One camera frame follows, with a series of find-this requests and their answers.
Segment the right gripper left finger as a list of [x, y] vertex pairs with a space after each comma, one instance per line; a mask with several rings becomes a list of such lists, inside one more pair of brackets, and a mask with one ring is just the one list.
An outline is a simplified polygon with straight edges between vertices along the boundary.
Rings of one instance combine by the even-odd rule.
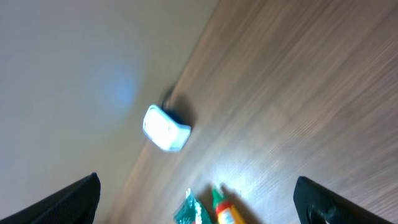
[[100, 201], [101, 183], [94, 172], [43, 200], [1, 220], [1, 224], [92, 224]]

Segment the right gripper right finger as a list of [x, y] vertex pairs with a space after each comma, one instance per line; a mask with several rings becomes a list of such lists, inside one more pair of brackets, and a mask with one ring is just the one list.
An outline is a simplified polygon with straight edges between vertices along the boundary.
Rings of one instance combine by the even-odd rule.
[[297, 179], [293, 200], [301, 223], [392, 224], [305, 176]]

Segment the red sauce bottle green cap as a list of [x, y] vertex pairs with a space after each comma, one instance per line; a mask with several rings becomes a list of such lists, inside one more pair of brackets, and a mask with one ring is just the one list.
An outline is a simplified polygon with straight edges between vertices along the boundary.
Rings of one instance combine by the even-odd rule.
[[246, 224], [237, 208], [218, 186], [213, 185], [211, 193], [213, 210], [219, 224]]

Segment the large green snack bag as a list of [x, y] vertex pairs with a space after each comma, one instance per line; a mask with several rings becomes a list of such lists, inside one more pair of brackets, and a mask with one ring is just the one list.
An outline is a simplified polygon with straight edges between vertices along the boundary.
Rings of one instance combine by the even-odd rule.
[[174, 214], [176, 224], [212, 224], [212, 220], [203, 204], [192, 194], [185, 193], [185, 200]]

